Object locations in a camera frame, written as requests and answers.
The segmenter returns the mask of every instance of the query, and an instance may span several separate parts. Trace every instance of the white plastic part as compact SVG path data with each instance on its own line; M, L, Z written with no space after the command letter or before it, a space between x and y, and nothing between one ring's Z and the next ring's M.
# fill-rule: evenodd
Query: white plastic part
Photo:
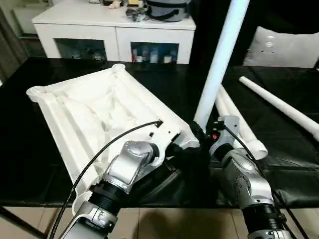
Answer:
M239 81L243 83L245 86L250 88L252 91L257 93L263 99L271 103L285 115L290 117L296 123L301 125L305 130L312 133L314 138L319 141L319 124L301 113L300 111L296 110L294 107L288 105L283 100L279 99L278 97L274 96L270 92L266 91L264 88L260 87L256 83L252 82L251 80L247 79L246 77L242 76Z
M217 96L220 96L220 98L224 102L229 115L239 117L239 134L244 139L244 143L252 152L254 157L257 160L265 158L268 155L268 150L266 149L264 144L256 138L255 134L252 132L249 125L247 124L222 85L220 86Z
M246 15L249 1L250 0L232 0L230 3L223 30L220 34L214 58L194 117L194 121L199 124L204 132L206 132L206 125Z
M45 93L45 88L43 86L33 86L26 91L32 102L38 102L39 97Z
M26 93L39 103L73 183L114 137L150 121L163 121L159 128L150 125L136 130L105 150L77 186L77 205L83 200L80 195L101 179L128 140L154 142L159 147L154 166L164 160L165 149L177 134L174 143L180 147L199 147L189 125L133 78L123 64L57 84L32 87Z
M230 116L231 115L220 94L217 94L215 103L216 103L217 111L218 111L220 116ZM238 134L237 136L246 145L246 142L244 141L244 139L242 139L240 134ZM233 147L234 148L242 148L241 144L237 140L234 141Z

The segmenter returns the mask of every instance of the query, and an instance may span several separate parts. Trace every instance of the white pillow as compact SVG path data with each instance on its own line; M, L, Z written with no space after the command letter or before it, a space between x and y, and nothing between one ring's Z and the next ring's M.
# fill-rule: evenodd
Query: white pillow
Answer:
M285 34L258 27L245 66L313 68L319 58L319 33Z

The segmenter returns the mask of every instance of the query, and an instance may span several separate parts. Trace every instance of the cable connector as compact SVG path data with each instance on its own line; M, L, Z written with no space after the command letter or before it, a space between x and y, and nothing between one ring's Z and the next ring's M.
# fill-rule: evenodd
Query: cable connector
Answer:
M222 131L224 130L224 121L215 121L213 122L213 131Z

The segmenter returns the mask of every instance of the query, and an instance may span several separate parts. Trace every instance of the white cylindrical rod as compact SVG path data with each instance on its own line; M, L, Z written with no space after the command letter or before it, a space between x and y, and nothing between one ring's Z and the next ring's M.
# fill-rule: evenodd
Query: white cylindrical rod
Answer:
M268 155L268 150L264 146L264 144L257 139L255 134L250 129L249 125L237 109L236 105L224 89L222 85L220 85L220 89L217 97L222 99L224 102L227 112L232 116L239 117L239 134L244 139L245 145L249 148L249 150L253 153L257 160L265 158Z
M296 123L300 124L303 128L305 128L308 132L314 135L314 138L319 141L319 124L296 110L294 107L288 105L283 100L274 96L270 92L266 91L264 88L260 87L256 83L242 76L239 81L243 83L245 86L250 88L252 91L256 92L259 96L267 100L285 115L293 119Z
M232 0L207 80L200 97L194 121L206 132L206 125L213 109L219 85L223 80L250 0Z

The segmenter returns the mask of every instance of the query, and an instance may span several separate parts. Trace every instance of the black tablecloth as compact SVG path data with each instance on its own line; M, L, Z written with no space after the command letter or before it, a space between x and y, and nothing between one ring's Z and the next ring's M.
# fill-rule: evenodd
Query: black tablecloth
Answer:
M36 85L82 76L111 67L114 62L28 59L0 87L0 175L2 206L58 207L71 188L67 170L37 104L25 91ZM190 122L207 72L187 65L125 63L126 70L168 107ZM269 156L260 161L267 179L290 207L319 207L319 143L291 119L238 82L246 76L319 122L319 72L314 69L231 67L223 85ZM211 174L220 174L212 163ZM204 206L233 206L218 187ZM168 195L165 201L135 207L184 207Z

